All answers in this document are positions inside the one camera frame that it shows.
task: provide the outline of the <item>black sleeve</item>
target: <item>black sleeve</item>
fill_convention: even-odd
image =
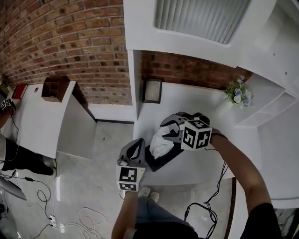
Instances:
[[[249,214],[241,239],[281,239],[281,231],[272,204],[261,204]]]

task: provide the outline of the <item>black pants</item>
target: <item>black pants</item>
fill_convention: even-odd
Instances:
[[[53,170],[45,165],[42,156],[6,139],[6,155],[2,170],[28,169],[36,174],[52,175]]]

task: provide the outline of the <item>person's leg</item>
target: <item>person's leg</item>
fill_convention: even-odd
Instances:
[[[139,197],[136,224],[147,222],[176,222],[191,227],[189,223],[172,215],[153,200],[147,197]]]
[[[6,139],[6,156],[2,170],[28,169],[36,174],[52,175],[53,170],[42,162],[42,156]]]

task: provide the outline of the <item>person's arm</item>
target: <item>person's arm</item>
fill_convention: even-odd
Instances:
[[[111,239],[123,239],[127,228],[135,228],[138,192],[127,192],[114,224]]]
[[[14,108],[12,106],[5,108],[4,111],[0,112],[0,129],[5,125],[9,116],[14,114]]]
[[[211,144],[219,152],[245,191],[248,213],[256,206],[271,203],[266,184],[251,162],[228,139],[213,134]]]

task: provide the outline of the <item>white desk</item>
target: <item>white desk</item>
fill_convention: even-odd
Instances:
[[[228,116],[221,119],[214,109],[221,102],[221,91],[194,86],[163,83],[160,104],[143,103],[133,138],[144,138],[146,146],[168,116],[180,111],[200,112],[210,119],[210,125],[221,130],[244,154],[261,168],[259,138],[256,128],[235,128]],[[184,151],[156,172],[150,169],[144,179],[146,185],[183,185],[218,181],[223,160],[215,151]],[[231,178],[228,170],[223,178]]]
[[[20,146],[50,158],[56,158],[57,152],[92,158],[96,122],[72,95],[75,84],[70,82],[61,103],[41,97],[43,84],[29,85],[23,99],[14,100]],[[7,138],[16,139],[11,119],[1,130]]]

